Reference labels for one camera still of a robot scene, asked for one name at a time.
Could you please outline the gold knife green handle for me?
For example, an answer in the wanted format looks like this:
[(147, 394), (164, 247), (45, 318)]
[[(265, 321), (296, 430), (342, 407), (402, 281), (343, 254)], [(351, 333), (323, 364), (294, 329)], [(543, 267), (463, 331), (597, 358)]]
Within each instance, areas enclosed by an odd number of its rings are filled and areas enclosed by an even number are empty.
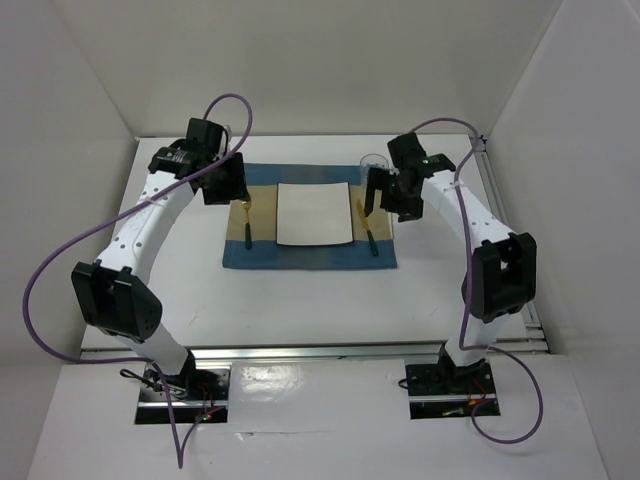
[(374, 238), (374, 235), (373, 235), (373, 233), (372, 233), (372, 231), (370, 229), (368, 218), (367, 218), (367, 216), (365, 214), (364, 206), (362, 205), (362, 202), (360, 200), (356, 201), (356, 209), (357, 209), (357, 213), (358, 213), (358, 216), (360, 218), (362, 227), (365, 230), (365, 233), (367, 234), (367, 240), (368, 240), (368, 244), (369, 244), (369, 248), (370, 248), (371, 254), (374, 257), (378, 257), (379, 256), (378, 246), (377, 246), (376, 240)]

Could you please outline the clear plastic cup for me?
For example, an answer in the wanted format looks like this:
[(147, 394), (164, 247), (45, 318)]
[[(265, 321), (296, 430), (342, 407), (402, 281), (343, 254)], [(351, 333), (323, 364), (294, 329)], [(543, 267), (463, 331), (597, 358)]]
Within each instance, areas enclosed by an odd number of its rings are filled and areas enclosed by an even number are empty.
[(359, 169), (364, 192), (367, 192), (370, 186), (372, 189), (380, 189), (389, 173), (388, 159), (378, 153), (366, 154), (360, 159)]

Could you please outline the gold fork green handle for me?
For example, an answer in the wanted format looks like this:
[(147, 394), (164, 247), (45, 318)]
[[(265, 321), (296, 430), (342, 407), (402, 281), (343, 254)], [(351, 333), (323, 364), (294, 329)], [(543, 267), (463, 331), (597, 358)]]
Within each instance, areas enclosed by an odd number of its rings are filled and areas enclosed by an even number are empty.
[(242, 207), (244, 209), (244, 245), (247, 250), (251, 250), (253, 247), (252, 240), (252, 229), (251, 229), (251, 221), (250, 221), (250, 210), (251, 210), (251, 200), (246, 199), (242, 201)]

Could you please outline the square white plate dark rim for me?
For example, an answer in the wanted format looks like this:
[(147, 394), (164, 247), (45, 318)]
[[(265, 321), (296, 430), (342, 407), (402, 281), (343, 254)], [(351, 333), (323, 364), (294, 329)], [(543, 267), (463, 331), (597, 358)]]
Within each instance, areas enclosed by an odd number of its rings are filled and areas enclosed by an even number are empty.
[(280, 183), (277, 190), (276, 243), (321, 247), (354, 241), (347, 182)]

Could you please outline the blue beige white cloth placemat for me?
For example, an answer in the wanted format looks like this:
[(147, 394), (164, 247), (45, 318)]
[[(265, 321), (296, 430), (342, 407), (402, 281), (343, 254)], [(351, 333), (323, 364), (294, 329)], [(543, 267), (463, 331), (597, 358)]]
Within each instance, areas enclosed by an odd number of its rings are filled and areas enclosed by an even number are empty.
[(351, 206), (363, 195), (360, 168), (351, 165), (256, 164), (245, 166), (251, 208), (252, 247), (245, 246), (245, 213), (231, 204), (222, 266), (233, 270), (388, 270), (397, 267), (389, 215), (377, 208), (368, 217), (378, 254), (373, 255), (356, 211), (352, 212), (354, 240), (333, 246), (284, 246), (276, 243), (277, 185), (346, 182)]

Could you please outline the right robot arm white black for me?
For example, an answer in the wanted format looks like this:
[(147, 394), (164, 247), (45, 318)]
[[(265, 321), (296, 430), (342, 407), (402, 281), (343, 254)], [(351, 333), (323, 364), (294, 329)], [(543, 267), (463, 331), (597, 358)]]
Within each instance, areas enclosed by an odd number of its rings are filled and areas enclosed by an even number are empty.
[(415, 133), (394, 138), (387, 148), (392, 165), (367, 170), (364, 213), (380, 207), (407, 222), (421, 219), (430, 205), (464, 244), (463, 319), (441, 347), (434, 376), (441, 388), (457, 392), (481, 371), (506, 320), (534, 298), (537, 244), (498, 220), (457, 166), (444, 154), (427, 154)]

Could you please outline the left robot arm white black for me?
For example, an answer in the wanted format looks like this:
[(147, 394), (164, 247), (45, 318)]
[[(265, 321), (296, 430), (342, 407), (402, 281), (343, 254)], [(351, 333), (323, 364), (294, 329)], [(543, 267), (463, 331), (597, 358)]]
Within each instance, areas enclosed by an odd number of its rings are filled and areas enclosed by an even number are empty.
[(79, 262), (72, 285), (85, 322), (157, 365), (163, 389), (189, 397), (210, 375), (163, 326), (163, 306), (148, 283), (175, 221), (197, 194), (207, 205), (249, 197), (243, 157), (230, 153), (227, 128), (192, 118), (185, 137), (160, 148), (148, 166), (138, 211), (93, 263)]

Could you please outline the front aluminium rail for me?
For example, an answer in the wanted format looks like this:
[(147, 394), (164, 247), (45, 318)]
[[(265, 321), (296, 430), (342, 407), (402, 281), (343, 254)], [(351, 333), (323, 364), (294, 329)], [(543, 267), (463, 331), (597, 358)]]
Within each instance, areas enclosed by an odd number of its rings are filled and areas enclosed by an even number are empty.
[[(396, 343), (321, 345), (306, 347), (254, 347), (254, 348), (196, 348), (188, 347), (199, 360), (212, 361), (258, 361), (258, 360), (317, 360), (317, 359), (365, 359), (377, 357), (425, 357), (436, 356), (439, 343)], [(498, 348), (517, 354), (546, 354), (549, 347), (543, 339), (524, 339), (499, 342)], [(83, 350), (81, 358), (86, 360), (120, 359), (134, 354), (124, 349)]]

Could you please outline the aluminium rail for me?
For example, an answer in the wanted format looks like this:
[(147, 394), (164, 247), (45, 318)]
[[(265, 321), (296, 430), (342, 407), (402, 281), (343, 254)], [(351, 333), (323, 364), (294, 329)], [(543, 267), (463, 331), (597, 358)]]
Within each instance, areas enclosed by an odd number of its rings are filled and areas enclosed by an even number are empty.
[[(491, 212), (515, 232), (526, 231), (509, 211), (504, 188), (498, 182), (497, 169), (489, 152), (488, 140), (484, 137), (476, 147), (474, 158)], [(506, 321), (500, 331), (499, 341), (545, 341), (545, 333), (534, 301), (528, 302)]]
[[(321, 345), (306, 347), (254, 347), (254, 348), (196, 348), (188, 347), (199, 360), (212, 361), (258, 361), (258, 360), (317, 360), (317, 359), (365, 359), (377, 357), (425, 357), (436, 356), (439, 343), (396, 343)], [(524, 339), (499, 342), (498, 348), (517, 354), (546, 354), (549, 347), (543, 339)], [(81, 358), (86, 360), (120, 359), (134, 354), (124, 349), (83, 350)]]

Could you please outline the right side aluminium rail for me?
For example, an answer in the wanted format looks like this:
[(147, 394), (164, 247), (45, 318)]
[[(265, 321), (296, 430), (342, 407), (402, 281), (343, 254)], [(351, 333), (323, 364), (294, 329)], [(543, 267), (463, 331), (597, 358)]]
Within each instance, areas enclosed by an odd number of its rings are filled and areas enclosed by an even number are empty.
[[(515, 232), (526, 231), (509, 211), (504, 188), (498, 182), (497, 169), (489, 152), (488, 140), (484, 137), (476, 147), (474, 158), (491, 212)], [(528, 302), (506, 321), (500, 331), (499, 341), (545, 341), (545, 333), (534, 301)]]

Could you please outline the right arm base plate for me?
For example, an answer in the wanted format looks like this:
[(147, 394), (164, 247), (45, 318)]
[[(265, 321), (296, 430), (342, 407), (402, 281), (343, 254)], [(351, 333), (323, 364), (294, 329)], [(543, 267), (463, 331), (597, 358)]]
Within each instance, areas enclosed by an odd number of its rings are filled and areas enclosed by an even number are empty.
[(500, 416), (493, 372), (488, 363), (462, 378), (445, 380), (435, 364), (408, 364), (398, 386), (408, 394), (412, 420)]

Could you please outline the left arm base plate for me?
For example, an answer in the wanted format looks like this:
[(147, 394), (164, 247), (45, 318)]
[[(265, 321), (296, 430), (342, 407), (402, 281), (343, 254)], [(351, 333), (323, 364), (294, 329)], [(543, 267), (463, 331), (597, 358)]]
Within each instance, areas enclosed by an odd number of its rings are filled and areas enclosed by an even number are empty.
[[(134, 423), (136, 425), (164, 425), (170, 423), (167, 395), (158, 374), (146, 368), (142, 375), (121, 369), (120, 376), (135, 380), (140, 387)], [(204, 424), (228, 421), (228, 399), (231, 369), (222, 367), (199, 373), (195, 385), (187, 390), (169, 385), (176, 424), (190, 424), (199, 420)]]

